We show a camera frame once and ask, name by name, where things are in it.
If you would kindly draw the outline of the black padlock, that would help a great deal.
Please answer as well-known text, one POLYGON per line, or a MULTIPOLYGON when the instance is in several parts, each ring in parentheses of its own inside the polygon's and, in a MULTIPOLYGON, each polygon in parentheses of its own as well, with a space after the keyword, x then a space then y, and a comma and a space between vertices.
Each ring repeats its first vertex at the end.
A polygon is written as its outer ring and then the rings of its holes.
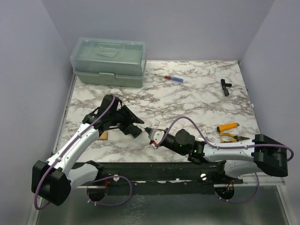
POLYGON ((134 138, 137 138, 141 133, 142 133, 142 130, 139 127, 137 127, 136 125, 131 125, 131 127, 130 127, 130 134, 134 138))

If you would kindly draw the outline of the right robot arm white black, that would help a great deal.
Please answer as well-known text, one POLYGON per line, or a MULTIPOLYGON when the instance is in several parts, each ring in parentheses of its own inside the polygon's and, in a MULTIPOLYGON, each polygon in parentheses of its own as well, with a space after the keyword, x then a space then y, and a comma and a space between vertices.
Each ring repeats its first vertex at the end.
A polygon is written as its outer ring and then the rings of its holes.
POLYGON ((177 154, 187 156, 194 164, 224 161, 225 166, 216 171, 218 182, 225 184, 244 174, 263 172, 273 177, 288 175, 287 150, 279 142, 258 134, 244 142, 211 143, 197 140, 181 129, 176 135, 165 130, 145 129, 152 146, 163 146, 177 154))

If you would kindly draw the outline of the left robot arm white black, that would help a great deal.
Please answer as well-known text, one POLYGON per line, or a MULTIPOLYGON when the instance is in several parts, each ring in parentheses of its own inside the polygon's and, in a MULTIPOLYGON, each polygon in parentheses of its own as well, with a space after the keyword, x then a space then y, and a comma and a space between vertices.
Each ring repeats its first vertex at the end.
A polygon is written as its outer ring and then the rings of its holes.
POLYGON ((85 150, 105 131, 117 128, 125 135, 137 138, 142 130, 137 124, 144 124, 114 94, 105 95, 95 110, 85 115, 81 125, 71 139, 46 161, 37 161, 32 168, 31 191, 34 193, 34 206, 42 197, 56 206, 62 205, 71 191, 82 184, 91 182, 99 185, 112 176, 104 171, 104 166, 92 160, 74 169, 74 165, 85 150))

